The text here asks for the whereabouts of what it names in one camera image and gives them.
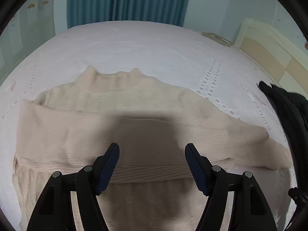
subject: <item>white bedsheet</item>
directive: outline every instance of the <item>white bedsheet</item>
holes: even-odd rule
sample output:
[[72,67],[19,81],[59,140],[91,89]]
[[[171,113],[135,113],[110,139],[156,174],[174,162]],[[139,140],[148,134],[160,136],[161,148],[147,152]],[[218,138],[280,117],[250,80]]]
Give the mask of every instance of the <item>white bedsheet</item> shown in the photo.
[[[0,87],[0,206],[16,230],[21,214],[11,177],[20,100],[33,100],[42,91],[73,82],[88,65],[101,73],[137,67],[162,82],[191,89],[224,112],[267,128],[272,139],[289,148],[274,109],[256,85],[260,80],[273,81],[241,50],[181,27],[153,22],[74,27],[35,50]],[[246,170],[256,177],[282,230],[295,210],[287,195],[296,186],[294,170],[234,167],[230,172]]]

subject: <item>wall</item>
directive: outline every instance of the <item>wall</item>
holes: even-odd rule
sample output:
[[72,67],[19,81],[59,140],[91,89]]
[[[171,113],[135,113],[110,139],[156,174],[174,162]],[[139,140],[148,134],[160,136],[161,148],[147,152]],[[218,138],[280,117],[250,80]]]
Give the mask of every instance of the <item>wall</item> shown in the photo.
[[54,31],[55,34],[67,30],[67,0],[54,0]]
[[308,55],[305,37],[277,0],[189,0],[184,27],[234,43],[245,18],[273,26]]
[[229,0],[189,0],[185,28],[219,34]]
[[54,36],[53,0],[27,0],[0,36],[0,85],[29,54]]

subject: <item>beige sweater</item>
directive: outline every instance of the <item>beige sweater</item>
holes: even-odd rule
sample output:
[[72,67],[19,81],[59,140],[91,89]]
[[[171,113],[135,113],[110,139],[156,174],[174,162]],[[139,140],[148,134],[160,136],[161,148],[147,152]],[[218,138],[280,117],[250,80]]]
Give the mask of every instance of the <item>beige sweater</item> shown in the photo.
[[[265,128],[230,117],[188,89],[138,69],[99,74],[89,67],[74,83],[22,102],[13,163],[22,229],[53,171],[77,172],[111,142],[119,144],[120,159],[98,197],[110,230],[195,229],[206,198],[185,161],[187,143],[224,168],[292,167],[290,152]],[[73,208],[76,214],[75,194]],[[75,221],[82,230],[78,214]]]

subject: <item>blue curtain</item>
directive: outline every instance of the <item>blue curtain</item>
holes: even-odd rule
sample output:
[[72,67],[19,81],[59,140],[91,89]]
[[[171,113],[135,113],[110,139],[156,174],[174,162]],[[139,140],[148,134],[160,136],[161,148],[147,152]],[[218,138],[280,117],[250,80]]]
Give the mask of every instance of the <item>blue curtain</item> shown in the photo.
[[153,21],[182,26],[188,0],[67,0],[68,28],[102,21]]

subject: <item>wooden headboard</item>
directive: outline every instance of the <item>wooden headboard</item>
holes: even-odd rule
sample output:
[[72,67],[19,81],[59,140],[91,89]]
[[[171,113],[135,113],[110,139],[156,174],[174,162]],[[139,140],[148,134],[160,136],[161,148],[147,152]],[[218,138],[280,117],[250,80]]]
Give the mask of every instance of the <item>wooden headboard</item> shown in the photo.
[[288,91],[308,98],[308,56],[274,27],[246,18],[234,44]]

